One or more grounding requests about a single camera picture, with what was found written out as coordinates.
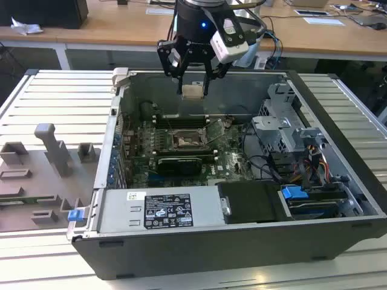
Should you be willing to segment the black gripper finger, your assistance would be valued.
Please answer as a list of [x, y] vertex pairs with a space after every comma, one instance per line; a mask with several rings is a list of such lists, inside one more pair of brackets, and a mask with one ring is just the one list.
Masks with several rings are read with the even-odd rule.
[[181, 56], [177, 51], [177, 47], [176, 40], [159, 40], [157, 42], [157, 54], [164, 74], [177, 81], [177, 94], [182, 94]]
[[203, 94], [207, 95], [209, 92], [210, 82], [215, 79], [224, 78], [229, 68], [231, 67], [231, 63], [230, 62], [226, 64], [221, 63], [217, 59], [213, 51], [208, 52], [204, 50], [203, 53], [204, 53], [203, 63], [204, 63], [205, 72], [206, 72], [204, 77], [204, 82], [203, 82]]

